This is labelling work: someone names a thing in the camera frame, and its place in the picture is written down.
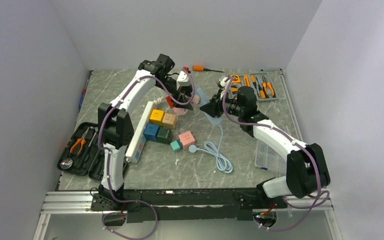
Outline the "red cube adapter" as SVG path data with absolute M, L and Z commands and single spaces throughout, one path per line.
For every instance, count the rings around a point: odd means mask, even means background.
M 166 101 L 167 101 L 169 107 L 170 107 L 171 109 L 173 109 L 173 108 L 175 107 L 175 104 L 174 104 L 172 98 L 171 98 L 170 96 L 167 96 L 165 99 L 166 99 Z

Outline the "beige cube adapter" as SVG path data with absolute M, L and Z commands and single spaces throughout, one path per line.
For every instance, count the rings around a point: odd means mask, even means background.
M 175 114 L 165 113 L 161 122 L 164 128 L 173 130 L 177 126 L 178 118 Z

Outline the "grey tool tray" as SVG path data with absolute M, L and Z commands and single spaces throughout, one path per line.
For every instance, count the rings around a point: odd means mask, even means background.
M 251 87 L 258 102 L 268 102 L 278 99 L 276 89 L 268 72 L 233 73 L 230 95 L 237 98 L 240 87 Z

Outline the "yellow cube adapter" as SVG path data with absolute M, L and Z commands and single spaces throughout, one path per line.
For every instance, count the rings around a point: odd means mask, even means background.
M 149 122 L 151 124 L 162 127 L 164 116 L 165 116 L 165 112 L 163 110 L 153 109 L 149 116 Z

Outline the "green cube adapter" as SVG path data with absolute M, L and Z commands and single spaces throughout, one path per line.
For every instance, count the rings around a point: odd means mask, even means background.
M 156 135 L 158 143 L 169 145 L 172 142 L 173 133 L 172 130 L 165 127 L 160 127 Z

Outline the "pink cube socket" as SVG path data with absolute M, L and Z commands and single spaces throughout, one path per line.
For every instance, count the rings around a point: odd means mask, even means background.
M 196 140 L 190 130 L 179 134 L 178 139 L 183 150 L 188 150 L 191 145 L 196 144 Z

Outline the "blue cube adapter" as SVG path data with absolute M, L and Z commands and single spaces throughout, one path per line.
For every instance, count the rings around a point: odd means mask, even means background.
M 152 141 L 152 142 L 157 142 L 157 136 L 158 132 L 160 130 L 160 126 L 152 123 L 148 123 L 143 131 L 143 135 L 146 140 Z

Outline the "teal cube plug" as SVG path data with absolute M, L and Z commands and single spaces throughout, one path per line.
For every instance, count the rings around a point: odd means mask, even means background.
M 173 141 L 173 142 L 171 142 L 170 146 L 171 146 L 172 150 L 175 151 L 175 152 L 180 151 L 180 150 L 183 149 L 183 145 L 182 145 L 181 141 L 178 140 L 178 139 Z

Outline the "clear screw box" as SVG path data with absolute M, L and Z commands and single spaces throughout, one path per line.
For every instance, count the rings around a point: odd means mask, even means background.
M 258 140 L 256 142 L 254 165 L 262 170 L 276 173 L 278 176 L 286 174 L 286 161 L 266 143 Z

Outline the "white power strip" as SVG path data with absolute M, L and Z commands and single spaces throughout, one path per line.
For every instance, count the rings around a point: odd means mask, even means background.
M 144 111 L 134 131 L 133 138 L 125 153 L 125 158 L 128 163 L 137 164 L 140 159 L 143 148 L 147 141 L 144 136 L 144 130 L 149 123 L 149 117 L 152 113 L 152 110 L 155 108 L 156 104 L 153 101 L 149 101 L 144 107 Z

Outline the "black tool case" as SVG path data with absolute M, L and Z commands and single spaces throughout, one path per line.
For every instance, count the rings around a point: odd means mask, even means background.
M 105 153 L 98 147 L 98 125 L 83 122 L 72 134 L 57 161 L 57 169 L 78 177 L 101 181 L 104 176 Z

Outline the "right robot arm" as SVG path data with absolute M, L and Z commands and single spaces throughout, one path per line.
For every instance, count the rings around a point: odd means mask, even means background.
M 234 98 L 228 98 L 226 91 L 219 90 L 200 110 L 213 118 L 225 115 L 286 162 L 285 175 L 257 185 L 255 200 L 260 207 L 269 207 L 277 197 L 301 199 L 313 194 L 317 199 L 325 194 L 322 188 L 329 185 L 331 179 L 321 146 L 299 141 L 277 127 L 258 110 L 257 97 L 251 87 L 240 87 Z

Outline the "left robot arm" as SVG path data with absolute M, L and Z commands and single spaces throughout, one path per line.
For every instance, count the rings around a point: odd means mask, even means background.
M 195 83 L 184 66 L 174 79 L 170 72 L 175 62 L 160 54 L 154 61 L 142 61 L 127 87 L 110 103 L 98 107 L 98 147 L 104 151 L 104 175 L 98 193 L 111 210 L 124 203 L 123 166 L 127 147 L 134 137 L 131 114 L 153 87 L 164 90 L 176 108 L 191 109 Z

